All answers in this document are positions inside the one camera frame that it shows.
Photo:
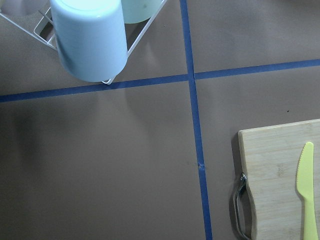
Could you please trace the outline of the light blue plastic cup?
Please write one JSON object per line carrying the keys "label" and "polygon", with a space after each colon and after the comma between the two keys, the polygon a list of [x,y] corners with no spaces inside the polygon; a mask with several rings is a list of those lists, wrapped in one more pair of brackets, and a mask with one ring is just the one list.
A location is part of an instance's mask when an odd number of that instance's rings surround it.
{"label": "light blue plastic cup", "polygon": [[116,77],[128,59],[119,0],[52,0],[50,10],[62,66],[75,78],[102,82]]}

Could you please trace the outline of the mint green plastic cup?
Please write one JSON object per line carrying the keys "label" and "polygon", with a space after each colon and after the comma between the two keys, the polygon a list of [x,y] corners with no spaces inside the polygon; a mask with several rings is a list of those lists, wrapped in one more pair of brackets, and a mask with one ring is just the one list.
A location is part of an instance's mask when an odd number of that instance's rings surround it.
{"label": "mint green plastic cup", "polygon": [[161,0],[121,0],[124,23],[136,24],[151,18],[161,4]]}

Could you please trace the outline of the bamboo cutting board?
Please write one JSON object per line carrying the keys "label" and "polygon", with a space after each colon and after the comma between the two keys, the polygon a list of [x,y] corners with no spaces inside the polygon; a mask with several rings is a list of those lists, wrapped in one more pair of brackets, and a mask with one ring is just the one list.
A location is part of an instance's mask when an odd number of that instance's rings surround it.
{"label": "bamboo cutting board", "polygon": [[[238,132],[241,165],[251,207],[253,240],[320,237],[320,122],[317,119]],[[301,155],[308,153],[313,199],[298,187]]]}

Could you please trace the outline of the yellow-green plastic knife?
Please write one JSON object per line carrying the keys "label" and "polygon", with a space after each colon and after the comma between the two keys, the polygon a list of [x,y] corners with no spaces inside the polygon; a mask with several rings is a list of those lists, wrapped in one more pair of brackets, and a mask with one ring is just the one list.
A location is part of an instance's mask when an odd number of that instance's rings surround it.
{"label": "yellow-green plastic knife", "polygon": [[318,240],[314,199],[314,144],[302,148],[296,173],[296,189],[303,199],[303,239]]}

